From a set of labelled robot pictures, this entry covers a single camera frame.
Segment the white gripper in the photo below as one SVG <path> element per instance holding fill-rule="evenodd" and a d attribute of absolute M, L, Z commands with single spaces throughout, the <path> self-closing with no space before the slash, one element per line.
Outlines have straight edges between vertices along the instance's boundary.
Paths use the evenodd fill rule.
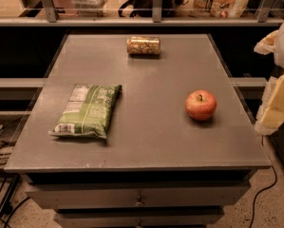
<path fill-rule="evenodd" d="M 260 40 L 254 52 L 262 55 L 274 54 L 275 64 L 284 68 L 284 22 Z M 272 135 L 284 123 L 284 74 L 271 77 L 267 82 L 262 104 L 256 114 L 255 131 L 259 135 Z"/>

